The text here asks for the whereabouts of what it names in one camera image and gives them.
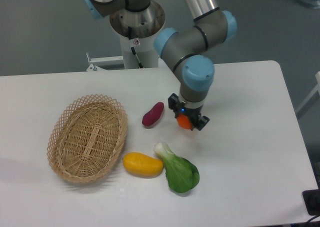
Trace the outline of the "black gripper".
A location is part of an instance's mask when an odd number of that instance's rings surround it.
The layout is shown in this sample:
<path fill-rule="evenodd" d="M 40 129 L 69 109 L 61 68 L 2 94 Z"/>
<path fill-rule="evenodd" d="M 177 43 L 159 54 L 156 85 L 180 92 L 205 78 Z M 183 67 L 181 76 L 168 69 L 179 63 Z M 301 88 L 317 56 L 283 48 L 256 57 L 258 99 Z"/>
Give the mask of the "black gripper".
<path fill-rule="evenodd" d="M 168 108 L 173 111 L 174 118 L 182 120 L 188 118 L 191 122 L 191 130 L 197 129 L 201 131 L 210 119 L 201 114 L 204 101 L 190 102 L 190 101 L 179 101 L 179 97 L 172 93 L 168 98 Z"/>

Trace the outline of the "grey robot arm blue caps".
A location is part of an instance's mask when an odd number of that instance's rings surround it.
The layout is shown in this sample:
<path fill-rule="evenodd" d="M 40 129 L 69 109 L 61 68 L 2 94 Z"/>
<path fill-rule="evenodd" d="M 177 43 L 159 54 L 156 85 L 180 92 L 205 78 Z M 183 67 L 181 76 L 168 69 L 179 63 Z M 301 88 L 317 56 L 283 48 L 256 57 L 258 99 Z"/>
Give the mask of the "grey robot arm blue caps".
<path fill-rule="evenodd" d="M 84 0 L 95 19 L 109 18 L 125 69 L 156 68 L 164 61 L 180 82 L 168 107 L 182 128 L 201 130 L 209 122 L 201 110 L 215 74 L 213 62 L 203 53 L 232 38 L 238 26 L 216 0 L 185 1 L 194 25 L 179 33 L 165 27 L 165 12 L 154 0 Z"/>

